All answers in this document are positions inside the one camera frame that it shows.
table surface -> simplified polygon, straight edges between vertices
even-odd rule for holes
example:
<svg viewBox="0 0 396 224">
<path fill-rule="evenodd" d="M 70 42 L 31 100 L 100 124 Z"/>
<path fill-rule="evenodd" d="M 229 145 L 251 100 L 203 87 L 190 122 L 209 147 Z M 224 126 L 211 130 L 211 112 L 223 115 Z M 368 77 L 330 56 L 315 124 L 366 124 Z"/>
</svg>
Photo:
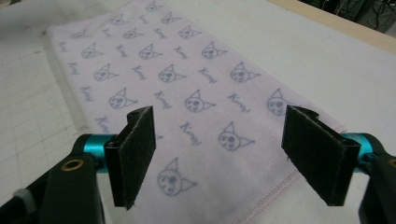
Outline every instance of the table surface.
<svg viewBox="0 0 396 224">
<path fill-rule="evenodd" d="M 394 39 L 337 20 L 337 26 L 358 35 L 345 34 L 309 19 L 315 16 L 262 0 L 163 1 L 334 116 L 349 132 L 371 133 L 396 155 Z M 51 51 L 48 26 L 94 17 L 126 2 L 30 0 L 0 9 L 0 203 L 64 157 L 87 131 Z M 310 9 L 301 11 L 310 14 Z M 319 15 L 321 20 L 331 16 Z M 367 34 L 381 41 L 353 37 Z M 252 223 L 359 223 L 367 181 L 367 176 L 354 174 L 345 206 L 327 207 L 301 178 Z M 111 197 L 108 178 L 99 176 L 99 183 Z M 128 222 L 111 205 L 106 214 L 113 222 Z"/>
</svg>

teal clamp part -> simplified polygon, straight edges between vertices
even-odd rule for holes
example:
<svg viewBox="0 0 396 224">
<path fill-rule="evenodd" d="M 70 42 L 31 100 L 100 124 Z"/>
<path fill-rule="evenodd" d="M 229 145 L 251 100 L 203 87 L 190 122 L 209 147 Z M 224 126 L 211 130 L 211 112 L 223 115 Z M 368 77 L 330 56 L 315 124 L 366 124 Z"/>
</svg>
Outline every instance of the teal clamp part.
<svg viewBox="0 0 396 224">
<path fill-rule="evenodd" d="M 341 135 L 361 144 L 361 150 L 358 155 L 358 164 L 355 167 L 354 172 L 367 174 L 364 167 L 366 167 L 367 163 L 371 163 L 375 157 L 373 146 L 370 141 L 361 133 L 341 133 Z"/>
<path fill-rule="evenodd" d="M 107 174 L 107 164 L 105 156 L 105 143 L 110 141 L 114 134 L 93 134 L 91 135 L 84 146 L 84 153 L 92 154 L 99 162 L 99 169 L 97 174 Z"/>
</svg>

fabric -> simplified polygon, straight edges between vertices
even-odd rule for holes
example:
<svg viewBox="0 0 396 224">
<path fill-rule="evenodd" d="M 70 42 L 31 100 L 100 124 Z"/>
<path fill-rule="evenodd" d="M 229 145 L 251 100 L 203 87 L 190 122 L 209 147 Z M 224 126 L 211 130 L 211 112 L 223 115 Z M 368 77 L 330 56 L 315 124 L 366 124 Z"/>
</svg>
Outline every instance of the fabric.
<svg viewBox="0 0 396 224">
<path fill-rule="evenodd" d="M 138 223 L 245 223 L 298 175 L 281 148 L 286 105 L 305 98 L 161 1 L 49 28 L 90 128 L 118 133 L 153 105 L 157 150 Z"/>
</svg>

